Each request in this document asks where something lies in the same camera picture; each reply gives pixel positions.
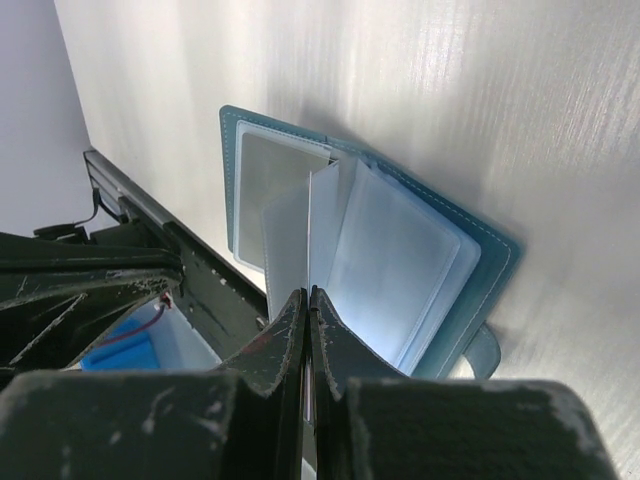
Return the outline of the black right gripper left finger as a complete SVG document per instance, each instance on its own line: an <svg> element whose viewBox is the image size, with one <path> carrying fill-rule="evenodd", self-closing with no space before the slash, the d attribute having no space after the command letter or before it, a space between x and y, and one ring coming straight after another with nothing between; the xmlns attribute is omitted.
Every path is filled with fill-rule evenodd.
<svg viewBox="0 0 640 480"><path fill-rule="evenodd" d="M307 293L211 371L34 371L1 394L5 479L297 479Z"/></svg>

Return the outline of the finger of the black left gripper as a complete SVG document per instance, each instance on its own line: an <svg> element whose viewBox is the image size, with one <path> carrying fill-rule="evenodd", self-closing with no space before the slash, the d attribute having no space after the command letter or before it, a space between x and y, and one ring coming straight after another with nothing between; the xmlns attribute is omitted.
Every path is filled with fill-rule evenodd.
<svg viewBox="0 0 640 480"><path fill-rule="evenodd" d="M1 370L64 369L181 280L173 269L3 274Z"/></svg>
<svg viewBox="0 0 640 480"><path fill-rule="evenodd" d="M1 233L2 276L162 271L181 280L180 257L157 248L67 244Z"/></svg>

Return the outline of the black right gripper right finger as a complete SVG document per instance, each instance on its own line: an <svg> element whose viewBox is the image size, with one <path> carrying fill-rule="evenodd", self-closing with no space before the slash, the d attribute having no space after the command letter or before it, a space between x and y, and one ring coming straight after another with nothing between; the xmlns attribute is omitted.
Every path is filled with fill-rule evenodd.
<svg viewBox="0 0 640 480"><path fill-rule="evenodd" d="M406 377L321 288L308 326L321 479L616 477L589 410L563 384Z"/></svg>

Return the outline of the blue leather card holder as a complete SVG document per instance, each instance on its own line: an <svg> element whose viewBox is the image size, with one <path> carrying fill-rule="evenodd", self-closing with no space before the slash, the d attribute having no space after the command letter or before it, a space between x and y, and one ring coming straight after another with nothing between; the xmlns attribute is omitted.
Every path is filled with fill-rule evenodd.
<svg viewBox="0 0 640 480"><path fill-rule="evenodd" d="M228 247L264 275L276 314L319 287L346 327L400 372L479 379L501 360L487 317L519 244L393 161L234 106L219 112Z"/></svg>

